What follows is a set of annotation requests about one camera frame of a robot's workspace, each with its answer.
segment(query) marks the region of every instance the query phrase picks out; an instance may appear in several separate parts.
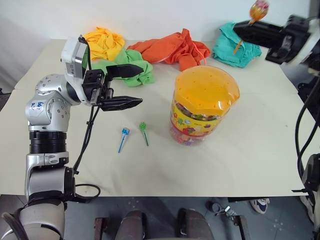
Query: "white table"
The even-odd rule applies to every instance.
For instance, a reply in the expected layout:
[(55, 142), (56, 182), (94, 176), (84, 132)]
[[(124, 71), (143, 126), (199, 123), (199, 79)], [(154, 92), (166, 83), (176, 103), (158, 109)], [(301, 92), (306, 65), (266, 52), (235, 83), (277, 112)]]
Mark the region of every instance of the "white table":
[[(60, 54), (64, 42), (50, 42), (0, 112), (0, 194), (24, 194), (25, 156), (30, 144), (25, 105), (41, 78), (63, 73)], [(177, 65), (154, 64), (156, 82), (152, 84), (129, 88), (114, 80), (115, 96), (141, 97), (143, 103), (123, 111), (99, 113), (76, 182), (99, 185), (101, 196), (301, 195), (291, 190), (303, 188), (294, 143), (295, 123), (303, 103), (280, 67), (264, 60), (266, 52), (263, 49), (263, 55), (245, 69), (207, 58), (209, 65), (235, 78), (240, 99), (199, 146), (176, 143), (168, 130)], [(89, 114), (90, 108), (84, 105), (71, 109), (67, 132), (70, 166), (80, 153)], [(147, 123), (149, 147), (139, 130), (142, 121)], [(314, 122), (306, 112), (300, 126), (301, 144)], [(130, 128), (131, 133), (118, 154), (123, 127)], [(319, 142), (317, 132), (304, 162), (319, 152)]]

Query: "green lollipop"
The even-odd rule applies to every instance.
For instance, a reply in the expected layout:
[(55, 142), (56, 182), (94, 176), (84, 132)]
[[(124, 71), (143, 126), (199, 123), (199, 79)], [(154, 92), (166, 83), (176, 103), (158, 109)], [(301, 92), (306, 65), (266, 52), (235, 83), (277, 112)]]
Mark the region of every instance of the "green lollipop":
[(144, 135), (144, 139), (145, 139), (146, 145), (149, 146), (148, 138), (147, 138), (147, 134), (146, 134), (147, 125), (144, 122), (141, 122), (140, 125), (139, 125), (139, 128), (141, 129), (141, 131), (142, 131), (142, 133)]

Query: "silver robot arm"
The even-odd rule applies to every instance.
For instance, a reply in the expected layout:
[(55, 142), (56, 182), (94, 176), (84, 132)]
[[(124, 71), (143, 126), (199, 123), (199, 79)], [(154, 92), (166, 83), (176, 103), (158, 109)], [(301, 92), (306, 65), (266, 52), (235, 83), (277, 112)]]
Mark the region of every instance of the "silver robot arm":
[(103, 111), (116, 111), (142, 102), (135, 97), (113, 97), (110, 83), (114, 77), (133, 77), (143, 69), (124, 64), (107, 67), (106, 75), (101, 69), (91, 70), (90, 49), (83, 37), (66, 42), (61, 61), (65, 73), (41, 79), (34, 97), (25, 107), (30, 139), (25, 173), (28, 203), (15, 214), (2, 215), (9, 224), (2, 240), (63, 240), (67, 201), (87, 201), (75, 191), (74, 174), (79, 173), (79, 163), (66, 166), (69, 162), (66, 132), (71, 106), (83, 103)]

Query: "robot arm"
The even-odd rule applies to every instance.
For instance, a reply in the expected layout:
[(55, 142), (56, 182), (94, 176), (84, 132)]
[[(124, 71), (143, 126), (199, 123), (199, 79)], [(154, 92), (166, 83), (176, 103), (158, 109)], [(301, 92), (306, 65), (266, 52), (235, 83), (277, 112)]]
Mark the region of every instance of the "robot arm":
[[(310, 73), (320, 76), (320, 12), (319, 18), (312, 20), (291, 15), (283, 27), (262, 21), (257, 21), (253, 24), (248, 23), (248, 21), (237, 23), (234, 25), (233, 30), (242, 40), (268, 48), (266, 60), (277, 64), (289, 63), (294, 66), (302, 63), (308, 66)], [(319, 89), (317, 89), (319, 84), (320, 79), (318, 78), (317, 83), (305, 101), (300, 112), (301, 115), (303, 114), (303, 109), (306, 109), (305, 107), (308, 100), (311, 99), (311, 95), (313, 93), (319, 94)], [(309, 193), (310, 199), (313, 199), (311, 201), (313, 202), (314, 239), (319, 239), (320, 153), (310, 156), (305, 170), (301, 163), (301, 153), (298, 153), (298, 155), (297, 165), (301, 169), (299, 174), (305, 186), (303, 190)]]
[(133, 77), (143, 69), (123, 64), (108, 66), (106, 74), (101, 69), (92, 70), (89, 45), (83, 37), (66, 42), (61, 61), (65, 73), (41, 79), (34, 97), (25, 107), (30, 139), (25, 174), (28, 204), (14, 215), (3, 215), (10, 227), (2, 240), (62, 240), (67, 201), (86, 201), (75, 191), (74, 174), (78, 174), (78, 166), (66, 166), (69, 162), (66, 132), (71, 106), (84, 103), (103, 111), (116, 111), (142, 102), (130, 96), (114, 97), (110, 85), (115, 77)]
[(265, 59), (277, 64), (308, 65), (315, 75), (320, 71), (320, 19), (291, 15), (285, 26), (262, 21), (239, 22), (233, 30), (244, 41), (269, 49)]

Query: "sneaker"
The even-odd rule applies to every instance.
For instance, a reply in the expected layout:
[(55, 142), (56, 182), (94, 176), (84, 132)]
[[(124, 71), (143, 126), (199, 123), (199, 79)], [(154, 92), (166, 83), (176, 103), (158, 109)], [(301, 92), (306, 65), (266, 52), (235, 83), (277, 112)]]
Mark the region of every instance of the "sneaker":
[(270, 203), (269, 198), (261, 198), (261, 199), (255, 199), (250, 200), (250, 204), (252, 208), (260, 214), (265, 214), (268, 208), (268, 204)]
[(308, 212), (309, 219), (311, 220), (311, 222), (314, 223), (314, 219), (315, 219), (315, 216), (314, 216), (314, 205), (312, 204), (312, 202), (310, 200), (310, 197), (308, 195), (300, 196), (300, 200), (305, 205), (305, 208), (306, 208), (306, 210)]

